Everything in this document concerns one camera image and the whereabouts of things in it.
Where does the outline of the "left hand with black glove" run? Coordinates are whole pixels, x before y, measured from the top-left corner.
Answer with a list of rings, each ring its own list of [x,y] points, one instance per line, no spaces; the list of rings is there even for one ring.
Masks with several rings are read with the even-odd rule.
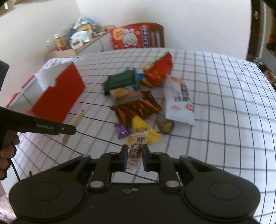
[[[10,144],[3,145],[1,148],[1,181],[7,177],[7,170],[11,166],[11,158],[17,152],[15,146],[20,143],[18,132],[8,131],[7,139]]]

